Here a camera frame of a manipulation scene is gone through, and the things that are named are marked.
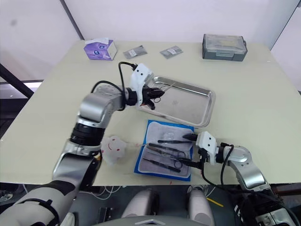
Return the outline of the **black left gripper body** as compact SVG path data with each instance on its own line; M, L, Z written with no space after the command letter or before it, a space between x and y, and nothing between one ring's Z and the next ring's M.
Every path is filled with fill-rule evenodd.
M147 85L144 85L143 86L143 89L142 89L142 95L143 95L143 101L141 103L141 106L142 105L147 105L147 101L148 100L151 100L152 96L151 96L151 88Z

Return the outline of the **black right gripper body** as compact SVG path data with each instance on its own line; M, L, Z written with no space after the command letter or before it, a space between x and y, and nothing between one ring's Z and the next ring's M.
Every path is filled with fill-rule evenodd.
M200 155L200 166L203 168L205 163L208 162L208 153L204 148L200 148L198 150L198 153Z

